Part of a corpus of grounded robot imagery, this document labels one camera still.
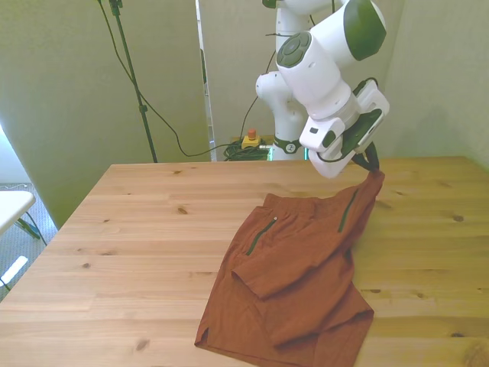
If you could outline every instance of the light stand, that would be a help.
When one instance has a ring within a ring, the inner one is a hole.
[[[153,156],[153,162],[158,163],[156,151],[154,150],[153,138],[151,137],[150,127],[149,124],[147,123],[147,117],[146,117],[147,106],[143,104],[141,98],[141,92],[139,92],[138,82],[136,81],[136,75],[134,74],[134,67],[132,66],[131,56],[129,55],[128,44],[125,40],[124,30],[122,29],[122,23],[120,18],[121,12],[119,11],[119,8],[122,8],[122,0],[109,0],[109,2],[110,2],[110,8],[112,10],[112,14],[115,16],[115,20],[117,21],[119,33],[121,34],[122,45],[124,46],[125,57],[128,60],[128,66],[129,66],[129,71],[131,73],[132,83],[134,84],[134,89],[136,90],[136,96],[138,98],[138,103],[139,103],[139,112],[141,113],[141,117],[143,118],[144,130],[146,130],[147,142],[150,145],[151,155]]]

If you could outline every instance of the white chair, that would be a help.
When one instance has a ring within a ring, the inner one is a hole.
[[[36,198],[32,193],[27,191],[0,191],[0,235],[2,235],[11,225],[17,223],[21,228],[28,229],[26,226],[30,226],[26,223],[21,216],[27,213],[34,228],[36,229],[39,238],[47,245],[44,237],[42,236],[39,227],[29,214],[28,210],[36,202]],[[5,284],[0,278],[0,283],[2,283],[5,288],[10,291],[10,288]]]

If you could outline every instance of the wall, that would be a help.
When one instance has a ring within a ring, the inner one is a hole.
[[[0,185],[19,182],[31,181],[0,126]]]
[[[125,0],[121,19],[141,90],[188,152],[208,149],[195,2]],[[57,226],[110,164],[151,162],[96,0],[0,0],[0,50],[0,119]],[[160,161],[186,161],[148,118]]]
[[[465,155],[489,167],[488,14],[487,0],[406,0],[382,155]]]
[[[276,11],[261,1],[199,0],[204,52],[211,99],[212,123],[217,144],[239,135],[245,113],[256,96],[255,81],[264,73],[275,48]],[[404,0],[378,0],[387,21],[388,35],[380,53],[355,67],[344,70],[347,83],[357,86],[375,76],[385,86]],[[321,21],[330,11],[314,15]],[[247,127],[261,134],[274,133],[273,115],[258,101],[248,116]]]

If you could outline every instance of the white panel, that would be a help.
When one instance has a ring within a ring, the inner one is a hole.
[[[19,182],[31,181],[0,126],[0,185]]]
[[[487,0],[406,0],[382,155],[466,155],[489,167],[488,14]]]

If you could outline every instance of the wood grain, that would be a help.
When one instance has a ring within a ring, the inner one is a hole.
[[[376,311],[357,365],[489,365],[489,175],[464,158],[382,165],[355,247],[355,284]],[[267,193],[327,197],[365,175],[325,180],[306,162],[110,167],[0,304],[0,365],[245,365],[193,346],[237,228]]]

